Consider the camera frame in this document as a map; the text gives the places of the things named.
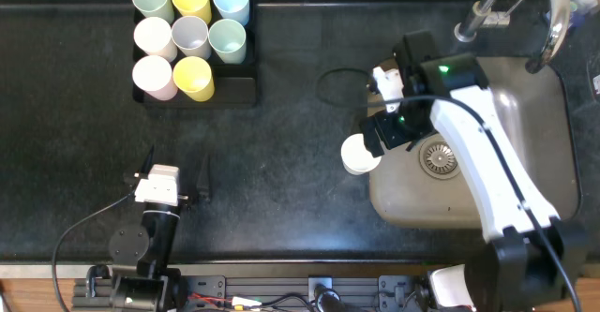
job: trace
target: countertop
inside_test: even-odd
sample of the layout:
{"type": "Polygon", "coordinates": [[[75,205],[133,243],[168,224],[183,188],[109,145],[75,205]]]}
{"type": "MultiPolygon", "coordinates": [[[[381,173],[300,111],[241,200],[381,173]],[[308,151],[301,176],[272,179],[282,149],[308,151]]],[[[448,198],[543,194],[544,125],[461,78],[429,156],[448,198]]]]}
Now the countertop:
{"type": "MultiPolygon", "coordinates": [[[[377,215],[368,176],[347,173],[339,156],[365,112],[320,103],[313,83],[330,68],[376,66],[421,29],[443,54],[541,49],[548,0],[526,0],[510,27],[461,44],[452,30],[473,1],[255,0],[257,105],[199,111],[146,109],[131,98],[128,0],[0,0],[0,260],[49,261],[66,228],[127,192],[123,171],[153,144],[155,163],[182,174],[211,156],[213,199],[182,214],[172,262],[464,260],[482,247],[480,231],[403,229],[377,215]]],[[[574,219],[591,235],[590,260],[600,256],[598,30],[596,15],[552,63],[565,85],[581,192],[574,219]]],[[[110,236],[141,213],[130,201],[85,223],[59,259],[109,260],[110,236]]]]}

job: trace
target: sink basin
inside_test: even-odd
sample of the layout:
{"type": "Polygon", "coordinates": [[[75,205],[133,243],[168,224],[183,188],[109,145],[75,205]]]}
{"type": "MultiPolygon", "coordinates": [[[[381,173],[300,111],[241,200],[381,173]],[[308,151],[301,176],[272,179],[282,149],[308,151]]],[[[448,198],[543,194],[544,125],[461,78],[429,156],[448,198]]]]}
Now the sink basin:
{"type": "MultiPolygon", "coordinates": [[[[561,218],[572,217],[578,185],[561,79],[550,67],[528,73],[527,58],[477,60],[523,167],[561,218]]],[[[410,152],[406,145],[386,150],[369,177],[371,201],[386,221],[410,228],[481,226],[460,166],[439,134],[410,152]]]]}

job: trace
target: drain strainer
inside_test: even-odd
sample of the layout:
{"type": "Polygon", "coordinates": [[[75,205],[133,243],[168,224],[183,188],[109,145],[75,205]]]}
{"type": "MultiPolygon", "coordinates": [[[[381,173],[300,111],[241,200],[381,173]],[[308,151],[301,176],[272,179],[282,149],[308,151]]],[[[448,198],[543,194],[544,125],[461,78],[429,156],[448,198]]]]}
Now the drain strainer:
{"type": "Polygon", "coordinates": [[[423,170],[429,175],[446,180],[458,174],[457,158],[448,143],[439,138],[429,138],[421,145],[420,162],[423,170]]]}

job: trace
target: chrome faucet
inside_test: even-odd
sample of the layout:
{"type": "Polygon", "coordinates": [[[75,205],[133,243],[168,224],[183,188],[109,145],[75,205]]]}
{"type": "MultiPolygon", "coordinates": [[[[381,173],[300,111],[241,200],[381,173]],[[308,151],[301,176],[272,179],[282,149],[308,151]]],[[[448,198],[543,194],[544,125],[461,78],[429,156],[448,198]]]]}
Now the chrome faucet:
{"type": "MultiPolygon", "coordinates": [[[[494,24],[495,26],[506,26],[510,20],[510,12],[521,2],[519,0],[510,10],[504,14],[501,13],[501,19],[503,22],[494,24]]],[[[465,22],[457,24],[454,29],[454,34],[458,40],[463,42],[470,42],[477,36],[477,30],[480,27],[486,27],[487,21],[494,18],[493,12],[491,12],[492,5],[496,0],[481,0],[473,4],[471,11],[467,15],[465,22]]],[[[566,31],[569,26],[569,19],[571,17],[571,6],[570,0],[550,0],[550,27],[546,38],[546,43],[539,54],[532,57],[525,67],[530,73],[536,73],[542,67],[547,65],[550,60],[554,57],[556,52],[563,44],[566,31]]]]}

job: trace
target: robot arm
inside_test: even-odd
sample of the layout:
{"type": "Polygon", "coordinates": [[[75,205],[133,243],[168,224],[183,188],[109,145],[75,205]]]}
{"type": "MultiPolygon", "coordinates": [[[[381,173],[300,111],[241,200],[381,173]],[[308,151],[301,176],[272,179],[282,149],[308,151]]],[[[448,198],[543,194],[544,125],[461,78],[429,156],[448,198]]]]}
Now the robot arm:
{"type": "Polygon", "coordinates": [[[436,307],[474,305],[478,311],[499,312],[564,299],[565,281],[526,211],[539,222],[573,281],[586,257],[585,233],[576,222],[559,219],[524,170],[503,131],[488,80],[475,58],[469,54],[440,58],[432,37],[423,32],[405,36],[394,48],[394,56],[396,72],[383,72],[380,67],[373,70],[369,89],[381,92],[393,109],[387,107],[361,123],[365,146],[373,156],[381,156],[380,141],[389,150],[437,130],[455,152],[487,243],[482,253],[465,265],[432,274],[436,307]],[[483,119],[498,147],[492,145],[481,124],[457,104],[439,99],[401,102],[418,96],[452,98],[470,107],[483,119]]]}

